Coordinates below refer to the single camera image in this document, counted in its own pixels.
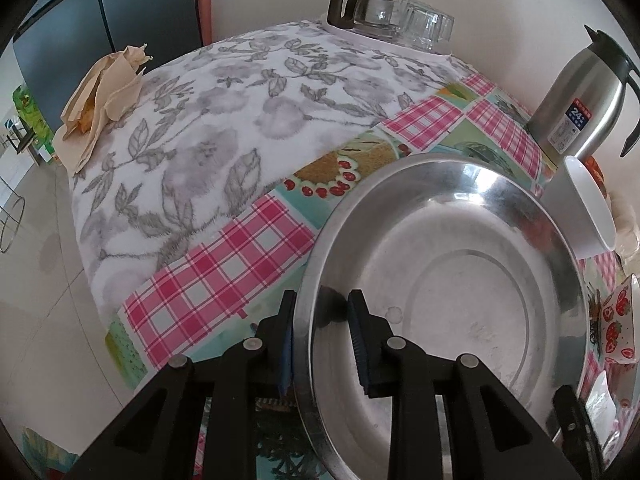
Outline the red rimmed strawberry bowl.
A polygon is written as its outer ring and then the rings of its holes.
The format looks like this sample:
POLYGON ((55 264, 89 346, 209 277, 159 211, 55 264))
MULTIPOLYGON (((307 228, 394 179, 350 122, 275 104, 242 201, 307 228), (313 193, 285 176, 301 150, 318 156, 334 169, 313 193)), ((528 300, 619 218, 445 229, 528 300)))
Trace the red rimmed strawberry bowl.
POLYGON ((599 318, 600 350, 608 362, 639 362, 639 280, 627 276, 604 300, 599 318))

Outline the large steel plate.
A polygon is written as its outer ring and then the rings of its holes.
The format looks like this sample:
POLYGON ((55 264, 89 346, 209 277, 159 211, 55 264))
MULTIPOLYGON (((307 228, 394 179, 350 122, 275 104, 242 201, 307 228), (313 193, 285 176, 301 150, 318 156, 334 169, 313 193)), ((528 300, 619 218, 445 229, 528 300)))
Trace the large steel plate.
POLYGON ((552 439, 555 390, 584 381, 585 286, 547 211, 513 180, 456 155, 376 170, 330 214, 293 318, 294 388, 314 452, 337 479, 382 479, 390 402, 364 394, 343 304, 360 290, 395 335, 477 356, 552 439))

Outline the checkered picture tablecloth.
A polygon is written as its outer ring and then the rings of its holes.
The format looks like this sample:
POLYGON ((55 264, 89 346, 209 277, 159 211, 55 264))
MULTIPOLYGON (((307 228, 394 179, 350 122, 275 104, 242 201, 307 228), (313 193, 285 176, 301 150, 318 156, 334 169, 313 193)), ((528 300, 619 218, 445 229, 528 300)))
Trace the checkered picture tablecloth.
MULTIPOLYGON (((299 288, 317 234, 344 195, 374 170, 419 152, 468 155, 501 169, 540 195, 556 166, 521 125, 520 103, 482 75, 448 84, 400 118, 360 133, 284 179, 265 197, 138 286, 115 315, 106 344, 131 388, 142 387, 169 358, 221 356, 276 313, 285 289, 299 288)), ((605 463, 626 453, 639 428, 639 365, 602 358, 592 326, 582 394, 606 371, 616 405, 605 463)), ((331 479, 303 437, 293 393, 259 401, 264 439, 257 479, 331 479)))

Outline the bag of steamed buns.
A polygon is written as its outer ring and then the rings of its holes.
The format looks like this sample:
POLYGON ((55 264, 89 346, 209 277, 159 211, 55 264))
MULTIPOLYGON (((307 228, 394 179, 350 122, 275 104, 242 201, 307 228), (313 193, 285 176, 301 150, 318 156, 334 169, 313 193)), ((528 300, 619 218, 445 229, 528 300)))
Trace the bag of steamed buns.
POLYGON ((639 251, 639 225, 634 208, 616 192, 608 193, 608 202, 616 231, 615 251, 623 260, 632 259, 639 251))

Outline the small white square bowl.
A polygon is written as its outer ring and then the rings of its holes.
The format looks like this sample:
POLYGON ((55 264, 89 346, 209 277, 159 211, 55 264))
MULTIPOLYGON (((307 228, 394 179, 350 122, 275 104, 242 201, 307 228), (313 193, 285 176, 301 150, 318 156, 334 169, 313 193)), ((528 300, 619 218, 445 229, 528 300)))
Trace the small white square bowl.
POLYGON ((614 220, 597 182, 576 157, 565 157, 540 199, 577 259, 612 252, 614 220))

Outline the grey floral cloth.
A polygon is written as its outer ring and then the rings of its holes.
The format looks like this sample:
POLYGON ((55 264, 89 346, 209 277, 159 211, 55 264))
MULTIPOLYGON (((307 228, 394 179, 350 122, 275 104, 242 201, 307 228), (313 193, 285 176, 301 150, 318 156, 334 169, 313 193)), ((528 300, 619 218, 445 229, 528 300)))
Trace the grey floral cloth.
POLYGON ((299 21, 146 74, 137 105, 70 180, 101 320, 281 179, 471 72, 455 56, 368 49, 299 21))

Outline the orange snack packet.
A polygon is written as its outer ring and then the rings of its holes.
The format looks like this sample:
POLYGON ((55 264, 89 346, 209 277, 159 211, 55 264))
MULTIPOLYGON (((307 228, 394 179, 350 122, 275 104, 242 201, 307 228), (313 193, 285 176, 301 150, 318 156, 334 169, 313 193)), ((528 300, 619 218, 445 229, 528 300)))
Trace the orange snack packet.
POLYGON ((594 182, 597 183, 597 186, 601 194, 604 197, 608 196, 608 191, 606 190, 605 183, 604 183, 604 175, 596 159, 593 156, 589 156, 587 160, 584 162, 584 165, 589 171, 590 176, 593 178, 594 182))

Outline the green cardboard box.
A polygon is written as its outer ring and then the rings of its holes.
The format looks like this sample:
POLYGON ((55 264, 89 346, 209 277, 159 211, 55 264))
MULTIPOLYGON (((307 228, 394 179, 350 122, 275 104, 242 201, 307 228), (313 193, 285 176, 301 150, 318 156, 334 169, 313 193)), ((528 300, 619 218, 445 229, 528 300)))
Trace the green cardboard box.
POLYGON ((32 92, 21 84, 12 93, 12 101, 17 112, 17 117, 27 133, 27 136, 18 144, 18 152, 25 148, 34 148, 40 158, 50 164, 55 159, 52 146, 53 130, 44 119, 32 92))

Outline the steel thermos jug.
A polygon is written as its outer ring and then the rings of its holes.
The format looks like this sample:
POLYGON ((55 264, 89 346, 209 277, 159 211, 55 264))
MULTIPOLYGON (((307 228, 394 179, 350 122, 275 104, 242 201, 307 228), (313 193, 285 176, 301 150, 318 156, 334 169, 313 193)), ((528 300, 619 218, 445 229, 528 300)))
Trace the steel thermos jug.
POLYGON ((584 162, 612 132, 626 90, 639 92, 639 69, 602 30, 587 29, 591 44, 570 59, 526 124, 541 151, 558 166, 567 156, 584 162))

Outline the crumpled beige paper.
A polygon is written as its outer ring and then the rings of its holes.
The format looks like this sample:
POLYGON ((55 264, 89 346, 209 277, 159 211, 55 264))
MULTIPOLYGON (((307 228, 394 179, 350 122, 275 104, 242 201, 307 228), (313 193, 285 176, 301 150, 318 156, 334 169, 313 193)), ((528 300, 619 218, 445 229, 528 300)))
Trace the crumpled beige paper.
POLYGON ((127 46, 97 60, 65 104, 52 144, 71 176, 88 164, 102 131, 138 102, 143 65, 152 60, 145 49, 127 46))

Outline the white round tray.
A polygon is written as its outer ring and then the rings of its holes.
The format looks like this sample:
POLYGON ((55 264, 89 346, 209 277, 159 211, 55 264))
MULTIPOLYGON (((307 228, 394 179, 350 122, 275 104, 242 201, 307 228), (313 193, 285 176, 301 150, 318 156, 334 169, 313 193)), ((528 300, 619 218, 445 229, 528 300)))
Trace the white round tray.
POLYGON ((348 41, 351 44, 356 44, 357 46, 370 50, 393 53, 400 56, 414 56, 415 58, 420 58, 420 60, 427 61, 444 60, 445 58, 450 58, 452 55, 450 47, 443 47, 435 52, 425 51, 405 46, 404 44, 398 44, 395 40, 369 37, 367 35, 360 34, 358 30, 341 29, 329 24, 326 20, 326 14, 322 14, 320 16, 320 24, 321 27, 329 34, 340 38, 341 40, 348 41))

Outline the clear drinking glass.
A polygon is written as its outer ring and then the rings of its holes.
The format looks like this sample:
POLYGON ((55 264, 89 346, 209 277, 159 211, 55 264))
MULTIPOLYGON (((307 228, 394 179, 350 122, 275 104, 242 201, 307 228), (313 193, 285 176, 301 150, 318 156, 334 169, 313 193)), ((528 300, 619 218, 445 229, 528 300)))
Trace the clear drinking glass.
POLYGON ((401 0, 398 41, 414 50, 450 53, 454 17, 420 0, 401 0))

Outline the dark blue cabinet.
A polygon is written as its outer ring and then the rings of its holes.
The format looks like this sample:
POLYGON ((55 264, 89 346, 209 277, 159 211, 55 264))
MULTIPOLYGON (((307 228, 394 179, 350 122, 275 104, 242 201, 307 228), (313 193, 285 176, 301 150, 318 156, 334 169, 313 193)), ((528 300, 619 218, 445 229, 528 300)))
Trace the dark blue cabinet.
POLYGON ((146 47, 147 70, 201 47, 196 0, 38 0, 13 37, 27 89, 47 124, 102 56, 146 47))

